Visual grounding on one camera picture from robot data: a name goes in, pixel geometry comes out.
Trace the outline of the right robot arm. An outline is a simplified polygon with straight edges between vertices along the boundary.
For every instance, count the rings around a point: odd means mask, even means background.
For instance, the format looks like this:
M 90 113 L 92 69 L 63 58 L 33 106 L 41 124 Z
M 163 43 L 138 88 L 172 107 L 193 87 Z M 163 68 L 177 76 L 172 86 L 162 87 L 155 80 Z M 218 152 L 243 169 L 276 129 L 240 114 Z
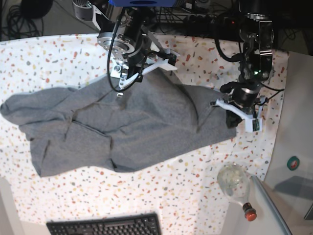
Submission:
M 143 77 L 152 41 L 144 25 L 154 15 L 148 7 L 117 7 L 111 0 L 74 0 L 74 15 L 93 22 L 98 44 L 108 52 L 109 81 L 123 91 Z

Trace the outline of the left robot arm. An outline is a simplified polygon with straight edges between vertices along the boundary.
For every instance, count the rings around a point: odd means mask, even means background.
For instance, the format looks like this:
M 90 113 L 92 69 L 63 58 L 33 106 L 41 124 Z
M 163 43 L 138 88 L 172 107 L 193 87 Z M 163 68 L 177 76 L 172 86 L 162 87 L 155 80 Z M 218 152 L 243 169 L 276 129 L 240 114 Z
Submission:
M 218 25 L 225 19 L 234 19 L 238 28 L 239 53 L 230 57 L 219 42 Z M 272 74 L 274 41 L 273 22 L 265 0 L 236 0 L 232 7 L 214 20 L 214 41 L 219 55 L 230 63 L 239 63 L 238 81 L 228 82 L 220 92 L 228 98 L 212 104 L 226 111 L 226 125 L 235 128 L 245 123 L 246 132 L 262 129 L 262 110 L 283 89 L 264 84 Z

